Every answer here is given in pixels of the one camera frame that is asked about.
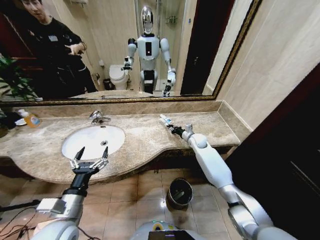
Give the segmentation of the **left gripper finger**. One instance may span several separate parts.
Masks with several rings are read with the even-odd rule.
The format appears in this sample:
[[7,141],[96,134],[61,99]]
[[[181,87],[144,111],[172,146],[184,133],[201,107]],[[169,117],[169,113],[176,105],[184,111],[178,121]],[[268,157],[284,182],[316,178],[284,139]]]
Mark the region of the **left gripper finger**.
[[70,163],[70,166],[71,166],[71,169],[74,170],[74,169],[79,169],[80,166],[79,166],[79,163],[78,161],[82,158],[82,155],[85,151],[85,147],[82,147],[75,155],[74,158],[72,159],[69,159],[69,163]]
[[108,163],[109,147],[107,146],[102,154],[102,157],[92,164],[92,169],[103,169]]

